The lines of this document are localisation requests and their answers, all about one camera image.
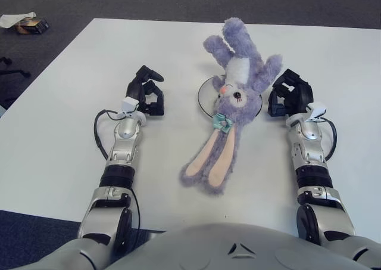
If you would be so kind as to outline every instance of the stuffed bunny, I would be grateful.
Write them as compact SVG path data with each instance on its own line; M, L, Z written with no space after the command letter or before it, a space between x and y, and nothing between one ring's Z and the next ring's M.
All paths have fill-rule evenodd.
M212 194L222 193L233 171L242 129L261 110L261 93L274 81L282 66L280 55L272 55L263 63L240 19L226 20L222 32L235 52L220 36L210 36L204 42L204 48L225 69L225 75L212 79L219 92L214 132L180 173L185 186L203 182Z

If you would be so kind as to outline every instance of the dark blue carpet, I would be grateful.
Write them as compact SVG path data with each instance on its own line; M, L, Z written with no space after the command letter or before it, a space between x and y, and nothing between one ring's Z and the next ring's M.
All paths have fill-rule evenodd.
M0 210L0 270L40 260L75 239L79 225L78 222ZM135 242L135 235L136 230L133 229L131 246ZM147 235L147 231L140 231L138 246L146 241Z

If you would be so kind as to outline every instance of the white paper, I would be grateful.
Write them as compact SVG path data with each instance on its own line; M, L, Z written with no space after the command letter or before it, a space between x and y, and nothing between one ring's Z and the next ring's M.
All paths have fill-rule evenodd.
M22 14L22 15L2 15L0 17L0 27L4 27L8 29L24 18L35 18L35 17L36 17L35 12L30 12L28 14Z

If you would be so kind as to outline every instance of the gray carpet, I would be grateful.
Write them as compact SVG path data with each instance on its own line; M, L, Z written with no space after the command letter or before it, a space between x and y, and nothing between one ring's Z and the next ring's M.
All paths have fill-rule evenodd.
M0 104L9 107L94 17L222 23L237 16L247 23L379 29L380 7L381 0L0 0L0 14L34 11L51 25L43 35L0 30L0 57L32 73L0 77ZM0 269L40 259L74 237L77 227L0 212Z

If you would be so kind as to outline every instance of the robotic hand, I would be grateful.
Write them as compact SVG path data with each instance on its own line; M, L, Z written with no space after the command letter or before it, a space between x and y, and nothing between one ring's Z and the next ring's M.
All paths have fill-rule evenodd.
M278 97L284 98L283 104L277 102ZM301 205L296 214L299 237L370 268L380 269L381 245L355 236L339 192L333 188L327 161L336 147L336 128L322 117L325 106L313 101L311 86L287 69L274 83L268 106L271 116L289 115L286 126ZM326 157L321 147L320 122L328 122L334 136L333 147Z
M112 256L126 252L132 223L132 212L129 209L131 197L136 200L132 184L138 168L141 127L146 123L144 113L164 114L163 93L149 79L164 80L155 71L142 66L128 85L121 111L102 110L95 118L95 141L107 162L99 187L94 191L80 225L77 239L69 241L42 260L20 269L104 269L110 264ZM147 104L145 95L151 93L155 93L158 100ZM117 118L113 120L120 121L114 130L115 143L109 155L103 149L96 128L99 117L105 113L111 119L109 113L116 113Z

